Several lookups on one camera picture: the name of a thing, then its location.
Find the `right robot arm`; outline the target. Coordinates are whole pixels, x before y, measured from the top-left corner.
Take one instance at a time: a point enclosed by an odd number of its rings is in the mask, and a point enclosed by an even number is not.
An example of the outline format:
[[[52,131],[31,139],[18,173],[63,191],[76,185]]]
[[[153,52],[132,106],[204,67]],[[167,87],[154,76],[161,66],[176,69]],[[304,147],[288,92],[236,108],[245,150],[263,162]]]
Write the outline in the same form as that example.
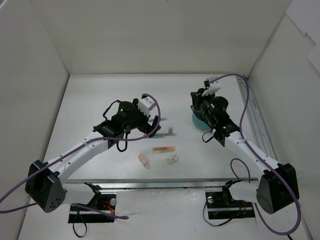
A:
[[[229,102],[222,96],[205,94],[200,88],[191,92],[190,106],[194,115],[213,131],[213,139],[231,150],[257,177],[257,182],[230,180],[222,188],[221,200],[227,206],[238,201],[258,204],[273,214],[284,207],[299,203],[299,189],[294,167],[281,164],[249,141],[227,113]]]

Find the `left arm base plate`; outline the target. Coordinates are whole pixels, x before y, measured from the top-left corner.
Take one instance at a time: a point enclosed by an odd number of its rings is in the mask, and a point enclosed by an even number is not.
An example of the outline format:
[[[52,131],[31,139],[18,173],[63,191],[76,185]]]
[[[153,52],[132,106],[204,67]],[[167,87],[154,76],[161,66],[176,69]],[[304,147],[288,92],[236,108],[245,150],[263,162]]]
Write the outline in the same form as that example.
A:
[[[100,196],[95,196],[93,200],[90,201],[86,206],[92,209],[96,209],[108,214],[115,214],[117,204],[117,195],[114,193],[101,194]],[[68,215],[68,224],[106,224],[114,223],[114,219],[107,217],[98,212],[71,206]]]

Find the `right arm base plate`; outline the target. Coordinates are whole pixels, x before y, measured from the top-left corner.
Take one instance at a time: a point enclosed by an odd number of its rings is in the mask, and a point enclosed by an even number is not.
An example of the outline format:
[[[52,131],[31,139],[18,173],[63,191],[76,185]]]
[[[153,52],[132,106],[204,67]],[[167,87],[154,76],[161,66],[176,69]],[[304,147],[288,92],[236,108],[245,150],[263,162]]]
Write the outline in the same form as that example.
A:
[[[204,219],[213,221],[254,219],[256,217],[251,202],[232,200],[230,203],[226,203],[221,189],[205,190],[205,204],[202,215]]]

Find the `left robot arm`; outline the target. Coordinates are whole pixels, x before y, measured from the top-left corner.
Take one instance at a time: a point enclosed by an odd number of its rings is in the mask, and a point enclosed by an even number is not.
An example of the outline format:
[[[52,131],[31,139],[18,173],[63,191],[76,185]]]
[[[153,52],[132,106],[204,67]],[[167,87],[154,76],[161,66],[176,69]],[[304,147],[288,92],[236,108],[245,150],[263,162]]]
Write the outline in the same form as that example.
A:
[[[160,127],[160,115],[149,124],[150,112],[159,108],[157,100],[149,94],[132,102],[120,101],[117,113],[93,128],[73,149],[57,159],[31,164],[25,185],[26,193],[45,212],[50,213],[59,206],[81,204],[89,210],[100,204],[98,189],[90,183],[68,184],[69,177],[95,156],[118,146],[119,142],[130,142],[128,135],[139,130],[144,137],[153,137]]]

